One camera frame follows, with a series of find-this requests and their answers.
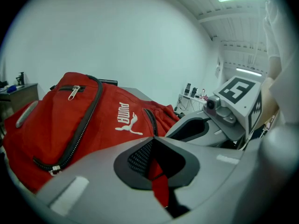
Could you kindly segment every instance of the white ceiling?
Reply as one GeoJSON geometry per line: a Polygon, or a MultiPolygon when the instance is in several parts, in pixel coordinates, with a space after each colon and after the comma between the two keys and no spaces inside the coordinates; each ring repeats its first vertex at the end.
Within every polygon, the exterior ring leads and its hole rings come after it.
{"type": "Polygon", "coordinates": [[[178,1],[196,17],[211,38],[220,38],[227,79],[235,74],[237,67],[266,76],[269,65],[263,31],[265,0],[178,1]]]}

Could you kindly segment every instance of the puma logo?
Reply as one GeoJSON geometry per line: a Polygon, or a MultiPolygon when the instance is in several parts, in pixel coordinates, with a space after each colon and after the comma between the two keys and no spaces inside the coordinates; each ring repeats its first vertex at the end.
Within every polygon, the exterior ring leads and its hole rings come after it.
{"type": "MultiPolygon", "coordinates": [[[[121,123],[128,124],[129,123],[129,117],[130,117],[130,112],[129,112],[129,105],[128,104],[123,104],[120,102],[121,107],[118,108],[118,115],[117,115],[117,121],[121,123]]],[[[135,133],[138,135],[143,135],[141,132],[134,132],[132,131],[132,126],[134,123],[136,123],[138,120],[137,115],[133,112],[133,118],[131,119],[130,125],[125,125],[123,127],[115,128],[116,130],[122,131],[130,131],[131,133],[135,133]]]]}

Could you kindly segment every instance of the white puma logo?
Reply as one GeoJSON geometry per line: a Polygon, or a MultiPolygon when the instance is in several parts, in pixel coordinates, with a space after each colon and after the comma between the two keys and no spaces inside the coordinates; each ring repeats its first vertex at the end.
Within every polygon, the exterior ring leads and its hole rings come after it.
{"type": "Polygon", "coordinates": [[[141,132],[134,132],[134,131],[132,131],[132,126],[136,122],[137,122],[137,115],[135,115],[135,113],[133,112],[133,118],[131,119],[130,125],[125,125],[125,126],[123,126],[121,128],[115,128],[115,129],[116,130],[120,130],[120,131],[121,130],[127,130],[127,131],[130,131],[131,133],[135,133],[135,134],[138,134],[138,135],[143,135],[143,133],[141,133],[141,132]]]}

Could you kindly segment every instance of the ceiling beam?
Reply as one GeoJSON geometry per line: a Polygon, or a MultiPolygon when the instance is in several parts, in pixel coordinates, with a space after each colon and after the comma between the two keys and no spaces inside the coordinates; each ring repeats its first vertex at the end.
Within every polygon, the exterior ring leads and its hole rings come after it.
{"type": "MultiPolygon", "coordinates": [[[[248,47],[229,46],[229,45],[223,44],[222,49],[224,51],[228,51],[228,52],[238,52],[238,53],[250,54],[250,55],[254,55],[254,56],[256,54],[256,49],[248,48],[248,47]]],[[[265,51],[258,50],[256,56],[268,59],[267,52],[265,52],[265,51]]]]}
{"type": "Polygon", "coordinates": [[[199,21],[199,23],[202,23],[206,21],[213,21],[213,20],[224,19],[224,18],[234,18],[234,17],[264,18],[265,16],[266,16],[265,9],[260,9],[260,12],[258,12],[257,8],[241,7],[241,8],[228,8],[228,9],[202,14],[197,17],[197,20],[199,21]]]}

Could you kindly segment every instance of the red backpack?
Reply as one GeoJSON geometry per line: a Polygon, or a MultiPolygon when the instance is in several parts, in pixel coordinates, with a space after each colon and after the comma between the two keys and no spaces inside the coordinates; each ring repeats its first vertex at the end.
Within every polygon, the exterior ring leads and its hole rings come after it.
{"type": "Polygon", "coordinates": [[[179,120],[171,105],[140,100],[117,86],[73,72],[66,73],[16,128],[28,106],[5,120],[3,144],[11,169],[33,192],[91,152],[165,136],[179,120]]]}

